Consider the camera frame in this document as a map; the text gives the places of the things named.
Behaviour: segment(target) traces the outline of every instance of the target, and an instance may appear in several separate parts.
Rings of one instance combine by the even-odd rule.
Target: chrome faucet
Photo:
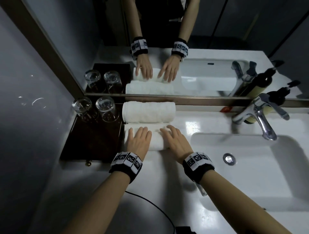
[[[266,140],[277,140],[277,135],[275,134],[263,113],[263,108],[267,105],[272,107],[281,116],[281,118],[285,120],[290,119],[289,114],[285,110],[279,107],[276,103],[269,100],[268,94],[261,93],[250,103],[249,106],[246,107],[246,109],[244,109],[241,113],[233,116],[232,122],[241,124],[247,118],[252,116],[257,120],[260,127],[262,128],[262,136]]]
[[[244,91],[244,88],[257,76],[255,68],[256,63],[250,61],[249,69],[243,74],[240,64],[237,61],[232,62],[232,69],[236,72],[237,81],[233,91],[229,94],[229,97],[238,97],[241,95],[241,93]]]

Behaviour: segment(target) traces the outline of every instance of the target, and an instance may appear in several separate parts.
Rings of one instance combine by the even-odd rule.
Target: wristband
[[[116,154],[112,161],[109,173],[114,171],[126,173],[130,177],[131,184],[141,170],[142,164],[141,159],[136,154],[131,152],[121,152]]]
[[[174,42],[174,47],[172,48],[171,54],[177,54],[181,57],[181,62],[188,56],[189,47],[187,46],[187,42],[181,38],[178,38],[177,41]]]
[[[201,152],[190,154],[182,162],[182,166],[184,167],[185,174],[198,184],[207,171],[214,170],[214,164],[210,158]]]
[[[130,54],[133,58],[137,57],[140,54],[148,54],[148,46],[146,40],[141,37],[135,37],[132,44]]]

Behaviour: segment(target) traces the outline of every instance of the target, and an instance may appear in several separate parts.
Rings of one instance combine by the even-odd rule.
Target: sink
[[[267,211],[309,211],[309,161],[293,138],[278,136],[270,141],[260,135],[195,133],[191,145],[194,151],[206,153],[218,173]],[[235,157],[235,165],[224,162],[226,153]],[[201,203],[217,210],[208,196]]]
[[[194,96],[227,96],[235,87],[236,73],[233,60],[186,59],[180,64],[181,84]],[[238,61],[242,70],[249,68],[247,61]]]

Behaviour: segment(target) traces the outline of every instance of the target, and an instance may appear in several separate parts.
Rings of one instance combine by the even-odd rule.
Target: upside-down glass
[[[95,122],[99,116],[98,111],[92,106],[91,100],[87,97],[74,100],[72,107],[84,122]]]
[[[85,72],[84,77],[92,92],[103,93],[105,91],[100,72],[97,70],[89,70]]]
[[[116,71],[109,71],[104,74],[104,80],[110,94],[122,94],[123,87],[120,74]]]
[[[118,119],[119,112],[117,111],[115,102],[111,97],[105,96],[99,98],[96,101],[95,106],[105,122],[114,122]]]

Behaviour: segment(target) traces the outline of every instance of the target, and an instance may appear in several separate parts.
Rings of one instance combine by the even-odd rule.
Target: soap dispenser bottle
[[[274,67],[267,69],[264,73],[258,74],[240,96],[255,98],[262,93],[272,83],[272,76],[276,73],[277,67],[282,64],[284,64],[284,61],[282,60],[274,61]]]
[[[295,87],[295,86],[299,85],[299,84],[300,84],[300,81],[294,80],[294,81],[292,81],[292,82],[290,82],[290,83],[287,84],[288,87],[282,87],[282,88],[280,88],[278,91],[271,91],[271,92],[268,92],[267,94],[269,95],[269,100],[270,100],[271,102],[276,103],[278,106],[281,106],[281,105],[285,102],[286,96],[287,96],[288,94],[290,94],[290,92],[291,92],[290,89],[291,89],[292,87]],[[270,106],[265,106],[265,107],[263,108],[263,113],[264,113],[264,115],[267,115],[267,114],[269,114],[270,112],[272,112],[272,110],[273,110],[272,107],[270,107]],[[255,122],[256,122],[256,119],[255,119],[254,117],[249,117],[249,118],[246,119],[244,122],[247,123],[247,124],[252,124],[252,123],[255,123]]]

